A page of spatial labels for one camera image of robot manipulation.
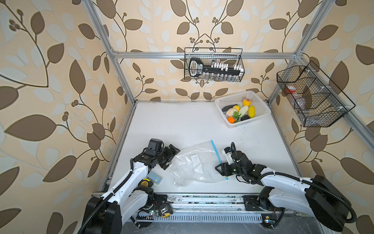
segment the white robotic arm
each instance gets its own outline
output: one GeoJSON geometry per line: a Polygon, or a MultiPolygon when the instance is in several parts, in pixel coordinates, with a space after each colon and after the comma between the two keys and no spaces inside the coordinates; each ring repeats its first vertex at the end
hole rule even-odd
{"type": "Polygon", "coordinates": [[[313,179],[295,177],[252,164],[244,153],[236,150],[233,142],[231,147],[224,149],[224,154],[228,162],[215,168],[221,175],[241,176],[246,183],[265,186],[257,200],[244,199],[249,207],[293,209],[316,217],[326,227],[338,232],[343,230],[346,222],[356,221],[349,200],[323,176],[316,175],[313,179]],[[352,215],[350,219],[347,219],[348,213],[352,215]]]}
{"type": "Polygon", "coordinates": [[[130,160],[131,169],[101,198],[92,197],[87,203],[83,223],[78,234],[119,234],[122,225],[144,206],[158,210],[167,217],[172,214],[168,202],[159,202],[153,189],[139,184],[156,165],[164,170],[180,150],[173,145],[164,147],[161,140],[151,139],[143,152],[130,160]]]}

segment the wall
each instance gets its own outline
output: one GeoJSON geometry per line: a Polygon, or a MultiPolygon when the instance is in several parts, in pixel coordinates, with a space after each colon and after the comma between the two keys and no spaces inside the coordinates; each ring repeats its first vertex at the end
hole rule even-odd
{"type": "Polygon", "coordinates": [[[0,22],[0,233],[73,233],[130,104],[80,1],[1,0],[0,22]]]}
{"type": "Polygon", "coordinates": [[[357,105],[354,113],[374,131],[373,13],[370,0],[335,4],[304,56],[331,76],[357,105]]]}
{"type": "MultiPolygon", "coordinates": [[[[335,3],[305,56],[318,63],[348,94],[357,105],[352,111],[373,130],[370,123],[374,120],[374,3],[370,0],[335,3]]],[[[304,175],[325,176],[351,201],[358,220],[346,224],[342,233],[374,233],[373,152],[344,119],[328,128],[303,128],[281,94],[273,112],[304,175]]]]}
{"type": "Polygon", "coordinates": [[[285,60],[244,60],[245,75],[241,82],[216,82],[183,78],[182,61],[158,61],[157,64],[145,59],[125,59],[121,62],[136,99],[215,100],[219,96],[252,90],[265,100],[275,87],[276,72],[286,66],[285,60]]]}
{"type": "MultiPolygon", "coordinates": [[[[210,47],[213,51],[219,51],[216,50],[218,47],[231,47],[242,48],[244,52],[293,52],[320,3],[318,0],[300,3],[297,0],[93,2],[112,47],[122,52],[183,52],[185,47],[210,47]]],[[[265,75],[266,68],[274,63],[273,70],[266,75],[270,80],[264,80],[262,85],[265,94],[259,92],[267,99],[274,89],[276,71],[285,67],[282,60],[246,60],[243,61],[246,73],[241,83],[217,83],[201,79],[186,82],[190,78],[183,78],[183,64],[178,60],[120,62],[133,95],[139,100],[210,100],[218,90],[220,95],[248,89],[261,91],[257,79],[262,82],[260,76],[265,75]],[[145,80],[137,80],[139,74],[132,63],[141,69],[142,76],[153,78],[154,82],[144,85],[145,80]],[[187,95],[184,91],[180,95],[177,90],[186,90],[187,95]]]]}

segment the white table surface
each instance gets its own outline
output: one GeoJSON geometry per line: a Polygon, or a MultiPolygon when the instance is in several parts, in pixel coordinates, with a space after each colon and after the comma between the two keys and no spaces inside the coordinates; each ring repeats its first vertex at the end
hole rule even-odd
{"type": "MultiPolygon", "coordinates": [[[[253,164],[297,176],[271,115],[228,128],[213,102],[138,103],[110,186],[130,169],[130,158],[140,154],[151,138],[179,149],[213,140],[223,162],[227,160],[222,150],[234,142],[253,164]]],[[[176,187],[169,169],[156,166],[152,171],[162,177],[161,183],[152,187],[159,193],[259,193],[263,188],[240,183],[234,175],[218,183],[194,181],[186,187],[176,187]]]]}

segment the wire mesh basket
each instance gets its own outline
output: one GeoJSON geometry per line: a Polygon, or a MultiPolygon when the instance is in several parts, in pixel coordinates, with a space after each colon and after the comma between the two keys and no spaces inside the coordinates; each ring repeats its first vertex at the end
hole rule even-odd
{"type": "Polygon", "coordinates": [[[240,82],[245,73],[242,51],[238,48],[184,48],[184,77],[240,82]]]}
{"type": "Polygon", "coordinates": [[[304,127],[329,127],[356,106],[313,61],[278,72],[277,83],[304,127]],[[328,85],[317,77],[317,71],[328,78],[328,85]]]}

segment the black cable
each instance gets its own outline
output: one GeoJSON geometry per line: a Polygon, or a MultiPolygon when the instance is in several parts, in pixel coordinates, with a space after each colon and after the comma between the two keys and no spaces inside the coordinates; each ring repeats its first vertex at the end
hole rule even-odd
{"type": "Polygon", "coordinates": [[[237,179],[239,182],[242,182],[242,183],[248,183],[248,182],[245,182],[245,181],[240,181],[237,177],[238,177],[238,175],[236,175],[236,179],[237,179]]]}
{"type": "Polygon", "coordinates": [[[82,226],[80,227],[79,231],[78,231],[78,234],[83,234],[84,231],[86,230],[86,227],[88,225],[88,223],[90,222],[90,220],[96,216],[101,208],[107,203],[107,201],[113,197],[113,195],[116,194],[116,192],[129,180],[129,178],[131,177],[131,175],[134,173],[133,170],[134,170],[134,160],[133,159],[130,159],[130,167],[131,167],[131,171],[129,172],[129,174],[127,175],[127,177],[122,181],[122,183],[120,183],[114,190],[112,193],[110,193],[106,198],[104,198],[102,200],[102,202],[100,202],[100,204],[98,204],[98,206],[91,212],[91,214],[87,217],[87,219],[82,223],[82,226]]]}
{"type": "Polygon", "coordinates": [[[311,187],[314,187],[316,189],[318,189],[319,191],[322,191],[322,192],[325,192],[327,194],[329,194],[330,196],[332,196],[333,198],[335,198],[336,200],[340,201],[348,210],[349,212],[351,213],[351,218],[350,219],[346,219],[346,223],[354,223],[356,220],[357,220],[357,215],[356,215],[356,212],[353,210],[353,208],[349,205],[348,202],[346,202],[344,199],[340,198],[338,195],[330,192],[330,190],[328,189],[325,189],[324,187],[322,186],[319,186],[319,185],[316,185],[316,184],[313,184],[312,182],[310,181],[307,181],[307,180],[301,180],[300,181],[300,178],[296,177],[296,176],[292,176],[292,175],[288,175],[288,174],[285,174],[285,173],[281,173],[281,172],[267,172],[267,173],[264,173],[262,174],[259,178],[257,178],[256,180],[254,181],[251,181],[251,184],[256,184],[258,183],[262,178],[264,178],[265,176],[269,176],[269,175],[279,175],[279,176],[285,176],[285,177],[288,177],[288,178],[291,178],[291,179],[294,179],[296,181],[299,181],[301,183],[304,183],[304,184],[307,184],[311,187]]]}
{"type": "Polygon", "coordinates": [[[268,228],[264,225],[264,223],[262,222],[261,225],[266,228],[266,229],[274,229],[276,226],[278,226],[278,224],[280,223],[281,219],[283,218],[283,215],[284,215],[284,212],[285,212],[286,208],[283,208],[279,218],[277,219],[277,221],[275,222],[274,225],[271,224],[271,228],[268,228]]]}

